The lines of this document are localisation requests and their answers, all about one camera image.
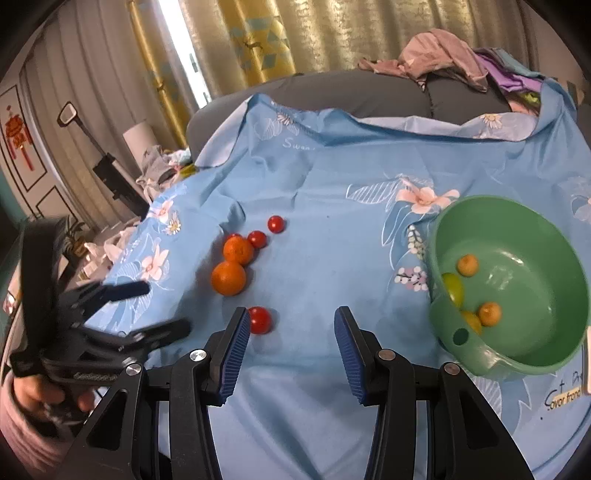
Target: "mirror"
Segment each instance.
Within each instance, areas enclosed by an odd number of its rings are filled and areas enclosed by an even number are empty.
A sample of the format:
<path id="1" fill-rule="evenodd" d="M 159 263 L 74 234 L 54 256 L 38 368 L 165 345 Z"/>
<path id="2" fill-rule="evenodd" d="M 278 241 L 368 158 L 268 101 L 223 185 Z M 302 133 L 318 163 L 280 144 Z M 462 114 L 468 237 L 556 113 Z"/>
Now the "mirror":
<path id="1" fill-rule="evenodd" d="M 57 124 L 60 127 L 67 127 L 72 123 L 73 120 L 78 117 L 78 112 L 72 102 L 67 102 L 61 109 L 60 114 L 57 116 Z"/>

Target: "blue floral fabric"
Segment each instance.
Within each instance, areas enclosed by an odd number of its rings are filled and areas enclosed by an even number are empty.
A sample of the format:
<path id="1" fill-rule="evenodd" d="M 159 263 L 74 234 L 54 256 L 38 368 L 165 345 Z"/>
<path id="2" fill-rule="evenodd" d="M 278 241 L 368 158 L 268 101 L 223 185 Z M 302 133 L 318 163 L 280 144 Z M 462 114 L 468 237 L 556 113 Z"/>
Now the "blue floral fabric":
<path id="1" fill-rule="evenodd" d="M 108 281 L 138 278 L 149 295 L 110 304 L 90 323 L 111 332 L 186 317 L 191 335 L 153 353 L 171 364 L 223 329 L 237 306 L 262 305 L 274 328 L 251 336 L 235 393 L 211 408 L 226 479 L 363 478 L 375 408 L 351 394 L 333 333 L 335 309 L 410 361 L 449 359 L 428 321 L 425 241 L 460 197 L 497 194 L 540 212 L 591 269 L 591 153 L 572 102 L 546 80 L 539 120 L 484 115 L 456 127 L 427 119 L 361 123 L 341 111 L 302 112 L 251 98 L 197 162 L 210 166 L 161 194 Z M 248 266 L 247 288 L 210 286 L 231 232 L 286 229 Z M 554 478 L 591 424 L 578 353 L 552 375 L 474 378 L 538 480 Z M 163 409 L 160 448 L 168 451 Z M 426 415 L 417 418 L 415 477 L 426 472 Z"/>

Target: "orange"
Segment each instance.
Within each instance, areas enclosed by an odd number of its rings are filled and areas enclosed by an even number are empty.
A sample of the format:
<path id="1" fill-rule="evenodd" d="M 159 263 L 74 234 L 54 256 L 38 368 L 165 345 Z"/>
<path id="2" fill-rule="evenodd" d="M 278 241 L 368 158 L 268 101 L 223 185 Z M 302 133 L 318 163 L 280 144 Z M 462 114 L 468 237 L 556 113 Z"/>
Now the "orange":
<path id="1" fill-rule="evenodd" d="M 478 273 L 478 259 L 472 255 L 464 255 L 456 264 L 457 272 L 464 277 L 473 277 Z"/>
<path id="2" fill-rule="evenodd" d="M 231 297 L 246 285 L 246 272 L 237 262 L 222 262 L 212 271 L 212 287 L 218 293 Z"/>
<path id="3" fill-rule="evenodd" d="M 255 254 L 252 244 L 244 237 L 233 236 L 223 246 L 223 257 L 229 262 L 247 265 Z"/>
<path id="4" fill-rule="evenodd" d="M 478 318 L 480 318 L 481 324 L 485 327 L 494 327 L 501 321 L 502 316 L 503 311 L 501 306 L 494 301 L 487 301 L 478 309 Z"/>

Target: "gray cloth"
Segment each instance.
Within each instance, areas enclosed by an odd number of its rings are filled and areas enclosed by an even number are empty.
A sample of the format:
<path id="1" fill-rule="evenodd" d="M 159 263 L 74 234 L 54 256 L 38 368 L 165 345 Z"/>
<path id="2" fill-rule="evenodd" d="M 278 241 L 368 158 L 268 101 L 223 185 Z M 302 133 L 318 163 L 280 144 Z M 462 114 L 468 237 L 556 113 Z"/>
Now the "gray cloth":
<path id="1" fill-rule="evenodd" d="M 431 117 L 428 96 L 412 80 L 361 70 L 296 75 L 217 98 L 199 110 L 187 126 L 191 155 L 197 158 L 207 140 L 238 105 L 255 93 L 300 110 L 340 108 L 358 118 Z"/>
<path id="2" fill-rule="evenodd" d="M 433 118 L 461 125 L 483 113 L 511 112 L 495 82 L 488 84 L 488 90 L 482 93 L 457 80 L 428 75 L 427 93 Z"/>

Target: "bowl rim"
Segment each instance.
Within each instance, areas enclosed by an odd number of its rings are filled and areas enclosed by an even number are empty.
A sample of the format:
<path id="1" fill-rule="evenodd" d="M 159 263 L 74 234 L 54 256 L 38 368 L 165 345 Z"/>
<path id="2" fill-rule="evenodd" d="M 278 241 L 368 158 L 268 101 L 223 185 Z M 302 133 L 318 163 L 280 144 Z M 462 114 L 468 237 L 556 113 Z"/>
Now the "bowl rim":
<path id="1" fill-rule="evenodd" d="M 580 272 L 583 276 L 583 280 L 584 280 L 584 284 L 585 284 L 585 300 L 587 303 L 587 318 L 586 318 L 586 322 L 585 322 L 585 326 L 583 327 L 583 330 L 581 332 L 581 336 L 578 342 L 576 342 L 575 345 L 573 345 L 573 347 L 571 348 L 569 354 L 567 356 L 565 356 L 561 361 L 555 362 L 553 364 L 550 365 L 540 365 L 540 366 L 536 366 L 536 365 L 530 365 L 530 364 L 525 364 L 522 362 L 518 362 L 514 359 L 512 359 L 511 357 L 508 357 L 500 352 L 498 352 L 497 350 L 495 350 L 493 347 L 491 347 L 490 345 L 488 345 L 484 340 L 482 340 L 480 335 L 472 335 L 473 332 L 470 332 L 470 336 L 472 337 L 472 342 L 474 344 L 474 347 L 480 350 L 489 350 L 491 352 L 493 352 L 496 356 L 497 356 L 497 361 L 494 362 L 489 370 L 493 370 L 495 369 L 495 367 L 499 364 L 499 363 L 504 363 L 505 365 L 507 365 L 508 367 L 510 367 L 511 369 L 515 370 L 516 372 L 519 372 L 521 374 L 528 374 L 528 375 L 541 375 L 541 374 L 546 374 L 546 373 L 551 373 L 551 372 L 555 372 L 557 371 L 559 368 L 565 366 L 575 355 L 575 353 L 577 352 L 577 350 L 580 348 L 580 345 L 582 344 L 584 337 L 585 337 L 585 331 L 587 329 L 587 324 L 589 321 L 589 283 L 587 282 L 587 276 L 585 274 L 585 270 L 583 268 L 583 265 L 581 264 L 581 261 L 579 259 L 579 256 L 577 255 L 577 252 L 575 251 L 575 249 L 573 248 L 573 246 L 571 245 L 571 243 L 569 242 L 569 240 L 564 236 L 564 234 L 562 233 L 562 231 L 556 227 L 555 224 L 553 224 L 552 222 L 550 222 L 547 218 L 545 218 L 542 214 L 536 212 L 534 209 L 529 208 L 526 205 L 523 205 L 520 202 L 517 202 L 516 200 L 512 200 L 510 198 L 506 198 L 506 197 L 501 197 L 501 196 L 497 196 L 497 195 L 471 195 L 471 196 L 465 196 L 461 199 L 456 200 L 455 202 L 453 202 L 450 206 L 448 206 L 447 208 L 445 208 L 444 210 L 442 210 L 438 215 L 437 215 L 437 219 L 435 221 L 435 225 L 434 225 L 434 229 L 427 241 L 427 266 L 430 269 L 429 272 L 429 277 L 431 280 L 432 285 L 437 284 L 437 288 L 440 291 L 445 291 L 445 285 L 443 284 L 443 280 L 441 279 L 441 272 L 439 269 L 439 262 L 437 260 L 437 255 L 436 255 L 436 238 L 437 238 L 437 232 L 439 230 L 439 226 L 441 224 L 441 222 L 443 221 L 443 219 L 446 217 L 446 215 L 448 214 L 449 211 L 453 210 L 457 205 L 461 205 L 465 202 L 469 202 L 471 200 L 482 200 L 482 199 L 491 199 L 491 200 L 498 200 L 501 202 L 507 202 L 507 203 L 512 203 L 517 207 L 520 207 L 522 209 L 525 210 L 529 210 L 531 213 L 535 214 L 536 216 L 538 216 L 539 218 L 541 218 L 545 223 L 549 224 L 559 235 L 559 237 L 562 238 L 562 240 L 564 241 L 564 243 L 566 244 L 567 248 L 572 252 L 572 254 L 574 255 L 574 258 L 576 259 L 577 265 L 579 266 Z M 436 299 L 433 298 L 433 293 L 432 291 L 430 291 L 431 294 L 431 305 L 433 305 L 434 301 Z M 443 295 L 442 297 L 444 297 L 444 299 L 449 302 L 451 305 L 453 305 L 452 301 L 450 300 L 448 295 Z M 453 305 L 454 309 L 456 309 L 458 311 L 458 313 L 460 312 L 460 309 L 458 309 L 455 305 Z M 429 320 L 431 322 L 431 325 L 434 326 L 434 323 L 431 319 L 431 311 L 429 314 Z M 440 339 L 443 344 L 447 347 L 446 342 L 444 341 L 444 339 Z M 468 368 L 468 370 L 470 370 L 470 366 L 468 364 L 466 364 L 466 367 Z"/>

